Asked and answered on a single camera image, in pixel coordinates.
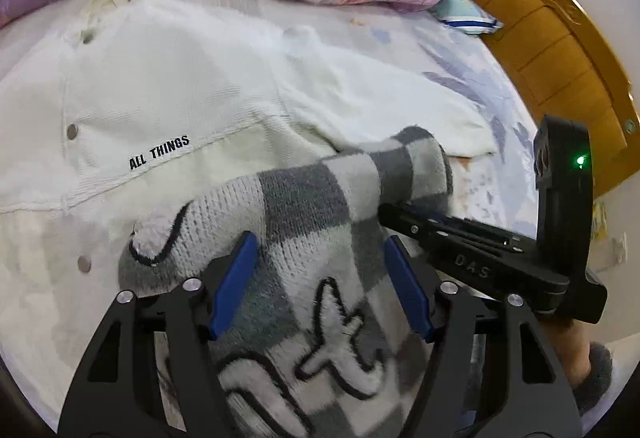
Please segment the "person's right hand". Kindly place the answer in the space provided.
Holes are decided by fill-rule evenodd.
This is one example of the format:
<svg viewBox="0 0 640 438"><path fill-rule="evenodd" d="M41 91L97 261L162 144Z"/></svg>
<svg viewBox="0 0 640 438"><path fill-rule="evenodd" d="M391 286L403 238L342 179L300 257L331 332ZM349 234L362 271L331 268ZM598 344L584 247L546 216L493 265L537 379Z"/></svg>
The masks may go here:
<svg viewBox="0 0 640 438"><path fill-rule="evenodd" d="M578 388L591 373L590 340L582 321L544 322L544 333L558 356L570 387Z"/></svg>

